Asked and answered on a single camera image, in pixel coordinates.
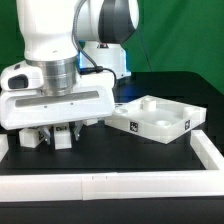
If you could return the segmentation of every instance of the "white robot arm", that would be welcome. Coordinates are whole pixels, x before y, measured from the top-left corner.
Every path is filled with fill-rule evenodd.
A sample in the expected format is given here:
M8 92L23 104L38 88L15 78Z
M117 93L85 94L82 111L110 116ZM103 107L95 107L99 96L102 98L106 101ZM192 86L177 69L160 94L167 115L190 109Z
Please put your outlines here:
M1 75L1 125L15 129L110 116L113 75L80 77L78 41L126 41L138 25L137 0L17 0L17 9L25 61Z

